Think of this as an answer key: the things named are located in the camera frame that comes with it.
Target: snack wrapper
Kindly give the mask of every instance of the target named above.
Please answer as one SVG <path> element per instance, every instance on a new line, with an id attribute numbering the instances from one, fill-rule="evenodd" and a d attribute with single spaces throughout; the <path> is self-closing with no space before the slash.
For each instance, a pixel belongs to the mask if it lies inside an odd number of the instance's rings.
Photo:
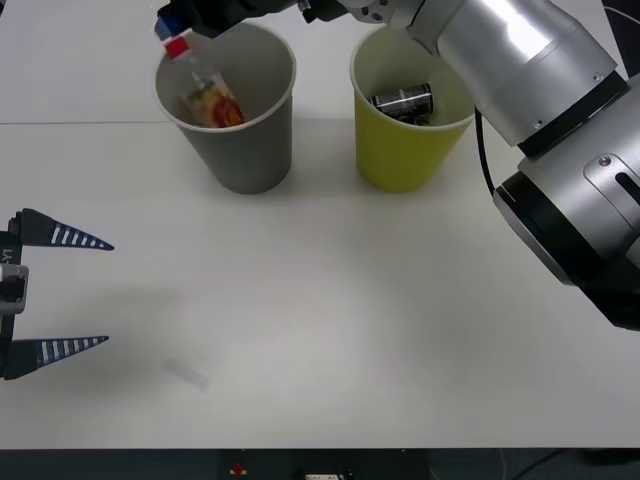
<path id="1" fill-rule="evenodd" d="M 220 73 L 215 73 L 204 81 L 199 78 L 195 80 L 197 90 L 182 99 L 197 122 L 212 128 L 235 127 L 244 123 L 240 106 Z"/>

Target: black cable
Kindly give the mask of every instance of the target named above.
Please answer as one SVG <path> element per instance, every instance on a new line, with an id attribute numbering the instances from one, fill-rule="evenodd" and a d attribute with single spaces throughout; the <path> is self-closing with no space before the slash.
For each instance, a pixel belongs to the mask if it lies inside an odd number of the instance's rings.
<path id="1" fill-rule="evenodd" d="M 482 174 L 484 180 L 487 182 L 489 192 L 493 195 L 496 188 L 493 186 L 493 180 L 491 180 L 491 172 L 489 172 L 489 164 L 487 163 L 487 152 L 484 149 L 484 132 L 482 129 L 482 114 L 476 108 L 476 138 L 478 140 L 478 154 L 480 155 L 480 165 L 482 166 Z"/>
<path id="2" fill-rule="evenodd" d="M 551 452 L 548 455 L 545 455 L 544 457 L 542 457 L 540 460 L 538 460 L 537 462 L 533 462 L 531 465 L 529 465 L 527 468 L 525 468 L 524 470 L 522 470 L 520 473 L 518 473 L 515 477 L 513 477 L 511 480 L 520 480 L 521 478 L 523 478 L 525 475 L 531 473 L 533 470 L 535 470 L 536 468 L 538 468 L 540 465 L 548 462 L 549 460 L 552 460 L 554 458 L 556 458 L 558 455 L 563 454 L 564 452 L 566 452 L 568 449 L 567 448 L 558 448 L 557 450 L 554 450 L 553 452 Z"/>

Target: paper cup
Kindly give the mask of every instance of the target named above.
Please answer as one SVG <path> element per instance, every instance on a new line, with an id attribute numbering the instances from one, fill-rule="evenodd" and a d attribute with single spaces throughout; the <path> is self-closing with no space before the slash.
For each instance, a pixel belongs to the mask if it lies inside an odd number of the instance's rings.
<path id="1" fill-rule="evenodd" d="M 405 33 L 381 28 L 367 35 L 351 58 L 351 82 L 358 169 L 381 190 L 408 192 L 426 184 L 473 118 L 462 80 Z M 372 95 L 422 83 L 433 89 L 430 126 L 394 120 L 369 102 Z"/>
<path id="2" fill-rule="evenodd" d="M 291 167 L 291 92 L 296 61 L 277 34 L 241 23 L 211 40 L 191 33 L 187 41 L 203 63 L 222 73 L 246 123 L 229 128 L 194 125 L 180 96 L 194 88 L 188 62 L 162 57 L 155 75 L 156 100 L 211 169 L 237 193 L 266 192 Z"/>

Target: yellow paper cup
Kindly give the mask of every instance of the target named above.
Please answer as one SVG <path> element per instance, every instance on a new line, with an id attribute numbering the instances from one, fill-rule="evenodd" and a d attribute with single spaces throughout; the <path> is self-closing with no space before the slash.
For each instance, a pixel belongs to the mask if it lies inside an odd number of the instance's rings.
<path id="1" fill-rule="evenodd" d="M 460 77 L 402 32 L 368 34 L 351 57 L 351 82 L 358 169 L 384 191 L 409 192 L 431 180 L 473 118 L 474 102 Z M 369 103 L 372 95 L 422 83 L 433 90 L 429 126 L 394 120 Z"/>

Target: black band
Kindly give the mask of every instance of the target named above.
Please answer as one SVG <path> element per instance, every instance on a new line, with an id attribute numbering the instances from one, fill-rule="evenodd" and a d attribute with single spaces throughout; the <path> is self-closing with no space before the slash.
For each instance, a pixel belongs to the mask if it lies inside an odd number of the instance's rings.
<path id="1" fill-rule="evenodd" d="M 613 72 L 569 110 L 526 139 L 518 147 L 522 153 L 530 158 L 546 153 L 560 140 L 589 120 L 594 113 L 627 90 L 629 90 L 627 82 L 617 72 Z"/>
<path id="2" fill-rule="evenodd" d="M 522 172 L 497 191 L 575 284 L 584 284 L 605 267 L 604 259 Z"/>

